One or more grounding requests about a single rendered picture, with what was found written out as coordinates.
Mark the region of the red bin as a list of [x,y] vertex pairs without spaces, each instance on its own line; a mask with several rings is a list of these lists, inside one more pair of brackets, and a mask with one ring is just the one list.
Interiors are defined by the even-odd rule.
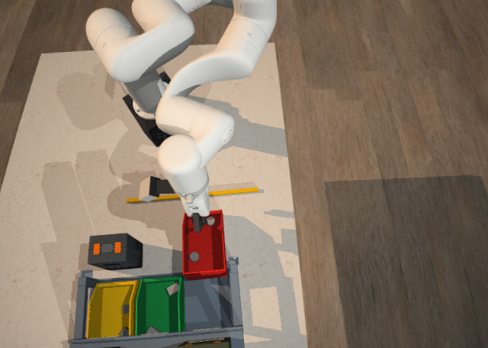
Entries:
[[[182,271],[187,280],[227,277],[223,210],[210,211],[205,218],[208,217],[213,217],[215,224],[205,224],[201,232],[195,233],[192,219],[185,213],[182,224]],[[193,252],[199,255],[197,262],[190,259]]]

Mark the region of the yellow open bin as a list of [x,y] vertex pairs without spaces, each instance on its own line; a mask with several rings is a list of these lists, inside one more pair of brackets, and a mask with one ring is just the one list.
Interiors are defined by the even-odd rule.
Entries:
[[[137,280],[97,283],[88,304],[86,338],[122,337],[119,333],[125,327],[129,328],[129,336],[135,335],[139,286]],[[127,304],[130,304],[130,313],[123,314],[123,305]]]

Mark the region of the grey metal shelf rack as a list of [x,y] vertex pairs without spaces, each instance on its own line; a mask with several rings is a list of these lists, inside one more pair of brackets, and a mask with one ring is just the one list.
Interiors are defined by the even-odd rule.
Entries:
[[183,274],[182,272],[177,272],[148,276],[93,279],[93,270],[80,270],[75,310],[74,340],[68,340],[69,348],[116,346],[120,346],[120,348],[177,348],[185,341],[224,337],[231,338],[232,348],[245,348],[238,265],[239,257],[233,256],[229,257],[229,268],[226,268],[227,277],[189,281],[184,277],[186,331],[89,339],[85,339],[88,288],[90,288],[91,300],[97,283],[141,281],[141,279],[183,276]]

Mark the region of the green open bin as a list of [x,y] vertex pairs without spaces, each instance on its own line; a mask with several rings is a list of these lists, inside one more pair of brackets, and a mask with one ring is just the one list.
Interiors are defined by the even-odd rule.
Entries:
[[[169,295],[166,288],[176,282],[178,292]],[[162,333],[186,331],[184,276],[141,279],[136,297],[136,335],[146,334],[150,326]]]

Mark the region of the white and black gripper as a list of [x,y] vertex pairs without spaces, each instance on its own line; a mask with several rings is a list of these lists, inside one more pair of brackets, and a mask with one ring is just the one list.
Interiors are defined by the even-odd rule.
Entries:
[[207,224],[207,219],[205,217],[210,214],[209,186],[201,195],[194,199],[194,203],[192,205],[187,205],[186,200],[183,197],[181,197],[181,202],[186,214],[189,217],[192,217],[192,222],[194,220],[194,232],[201,232],[203,226]]

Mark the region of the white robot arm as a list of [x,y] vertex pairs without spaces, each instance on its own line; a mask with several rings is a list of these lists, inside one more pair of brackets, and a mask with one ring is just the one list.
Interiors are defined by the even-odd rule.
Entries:
[[[194,24],[188,14],[204,5],[234,9],[229,26],[214,51],[182,67],[169,84],[163,82],[156,69],[189,47]],[[94,11],[86,34],[109,75],[133,99],[135,112],[171,135],[158,151],[167,179],[150,176],[140,182],[139,200],[176,193],[191,205],[207,189],[206,165],[229,142],[235,121],[187,97],[200,85],[253,73],[276,25],[277,0],[133,0],[132,12],[144,34],[112,8]]]

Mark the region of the yellow bar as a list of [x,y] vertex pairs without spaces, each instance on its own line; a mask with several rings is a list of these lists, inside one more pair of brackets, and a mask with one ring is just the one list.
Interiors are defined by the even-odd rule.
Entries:
[[[225,190],[225,191],[215,191],[209,192],[209,196],[214,195],[231,195],[231,194],[239,194],[239,193],[248,193],[248,192],[258,192],[258,188],[242,188],[242,189],[234,189],[234,190]],[[180,199],[177,195],[163,195],[159,196],[152,201],[161,201],[161,200],[170,200],[170,199]],[[126,203],[134,203],[134,202],[144,202],[139,200],[139,198],[128,198]]]

